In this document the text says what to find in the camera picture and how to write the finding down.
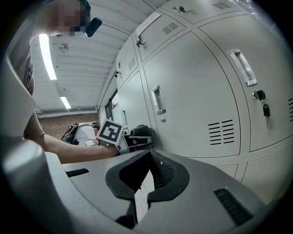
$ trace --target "sleeve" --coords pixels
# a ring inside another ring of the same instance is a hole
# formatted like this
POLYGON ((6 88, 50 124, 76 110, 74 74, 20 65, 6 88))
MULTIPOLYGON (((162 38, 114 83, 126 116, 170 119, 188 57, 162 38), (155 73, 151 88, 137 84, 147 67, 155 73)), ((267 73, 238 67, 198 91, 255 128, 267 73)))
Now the sleeve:
MULTIPOLYGON (((32 95, 33 97, 33 90, 34 90, 34 77, 30 79, 30 81, 27 84, 27 91, 32 95)), ((24 130, 24 138, 30 139, 35 141, 40 136, 44 135, 45 132, 43 131, 38 118, 37 114, 34 111, 33 115, 29 119, 26 129, 24 130)))

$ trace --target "recessed handle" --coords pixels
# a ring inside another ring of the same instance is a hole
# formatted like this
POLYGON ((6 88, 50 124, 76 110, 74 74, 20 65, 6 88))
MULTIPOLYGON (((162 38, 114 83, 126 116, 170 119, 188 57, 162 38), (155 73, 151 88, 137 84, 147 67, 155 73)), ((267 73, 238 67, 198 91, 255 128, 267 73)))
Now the recessed handle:
POLYGON ((240 70, 246 86, 256 85, 258 81, 253 73, 251 66, 247 62, 246 58, 244 57, 243 53, 239 49, 233 49, 230 52, 231 58, 236 63, 238 69, 240 70))
POLYGON ((123 109, 122 112, 123 112, 123 115, 124 115, 125 125, 127 125, 128 122, 127 122, 127 118, 126 118, 126 112, 125 112, 125 109, 123 109))
POLYGON ((157 115, 166 113, 165 103, 159 85, 152 89, 152 99, 154 101, 157 115))

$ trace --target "ceiling light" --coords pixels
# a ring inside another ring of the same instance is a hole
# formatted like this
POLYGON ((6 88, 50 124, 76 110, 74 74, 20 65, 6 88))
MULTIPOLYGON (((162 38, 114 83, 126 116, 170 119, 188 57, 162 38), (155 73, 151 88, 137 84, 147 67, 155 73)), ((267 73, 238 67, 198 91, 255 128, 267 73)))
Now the ceiling light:
POLYGON ((43 57, 43 61, 44 61, 48 76, 50 80, 56 80, 57 77, 54 71, 54 67, 53 67, 52 59, 51 59, 51 53, 50 53, 49 37, 47 36, 47 34, 41 34, 39 35, 38 38, 40 40, 42 57, 43 57))
POLYGON ((71 106, 69 105, 66 97, 60 97, 61 101, 63 102, 64 106, 67 108, 67 109, 71 109, 71 106))

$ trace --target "forearm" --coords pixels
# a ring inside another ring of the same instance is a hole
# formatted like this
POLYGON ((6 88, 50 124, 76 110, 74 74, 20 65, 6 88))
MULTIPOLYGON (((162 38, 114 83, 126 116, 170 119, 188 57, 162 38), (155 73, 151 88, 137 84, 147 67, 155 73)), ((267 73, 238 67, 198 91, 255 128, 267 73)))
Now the forearm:
POLYGON ((108 147, 71 145, 46 134, 39 137, 36 142, 44 151, 58 155, 61 164, 107 159, 118 155, 114 145, 108 147))

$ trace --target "ceiling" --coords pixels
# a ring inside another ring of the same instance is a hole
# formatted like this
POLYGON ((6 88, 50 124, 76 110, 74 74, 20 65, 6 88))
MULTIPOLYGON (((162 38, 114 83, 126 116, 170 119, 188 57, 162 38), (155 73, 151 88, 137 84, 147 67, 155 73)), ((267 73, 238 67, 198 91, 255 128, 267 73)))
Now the ceiling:
POLYGON ((57 80, 50 80, 38 37, 31 43, 34 99, 37 113, 67 113, 60 100, 66 96, 71 112, 94 111, 115 58, 131 33, 168 0, 88 0, 92 18, 103 21, 91 37, 50 37, 57 80))

